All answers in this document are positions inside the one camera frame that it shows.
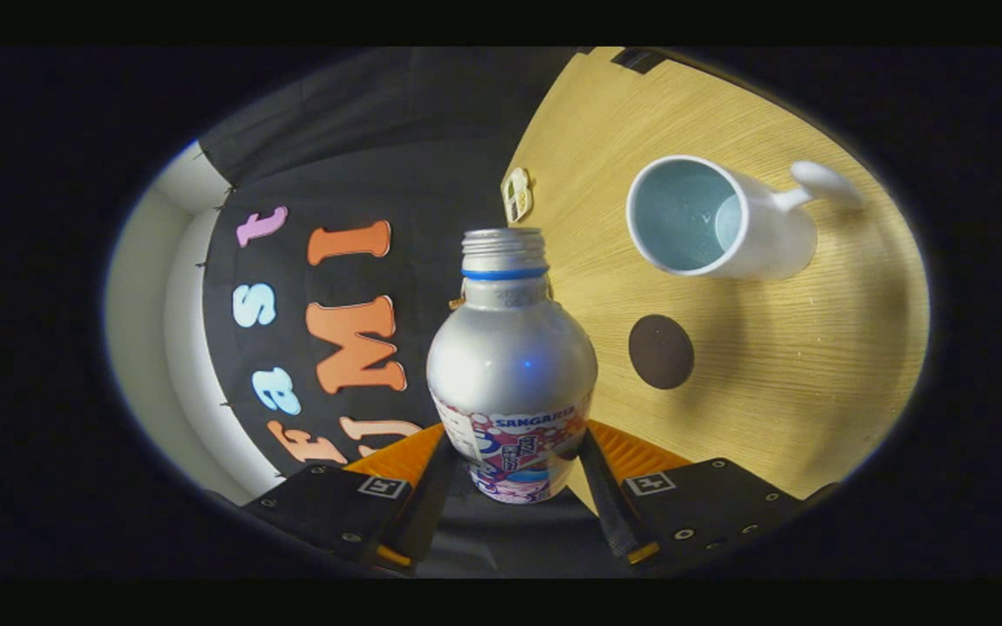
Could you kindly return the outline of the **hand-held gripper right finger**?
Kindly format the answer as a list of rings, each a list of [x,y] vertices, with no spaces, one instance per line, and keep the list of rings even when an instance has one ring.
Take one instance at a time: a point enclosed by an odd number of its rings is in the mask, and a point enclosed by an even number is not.
[[[703,566],[782,528],[839,486],[797,498],[728,458],[688,461],[605,423],[579,456],[602,534],[628,566]]]

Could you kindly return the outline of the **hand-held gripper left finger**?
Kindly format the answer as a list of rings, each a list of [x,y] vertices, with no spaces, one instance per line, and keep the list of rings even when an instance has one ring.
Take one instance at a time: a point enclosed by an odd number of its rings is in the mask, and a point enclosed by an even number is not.
[[[407,575],[429,554],[457,470],[437,424],[345,467],[311,463],[245,512],[319,555]]]

